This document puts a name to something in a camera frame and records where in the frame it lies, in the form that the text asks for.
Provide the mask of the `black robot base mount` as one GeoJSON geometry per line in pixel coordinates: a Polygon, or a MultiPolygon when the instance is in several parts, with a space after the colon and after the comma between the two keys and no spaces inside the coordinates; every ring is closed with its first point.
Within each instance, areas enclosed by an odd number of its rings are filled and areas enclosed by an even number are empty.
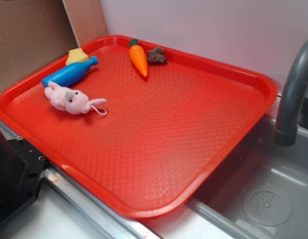
{"type": "Polygon", "coordinates": [[[0,130],[0,227],[38,198],[46,156],[26,139],[0,130]]]}

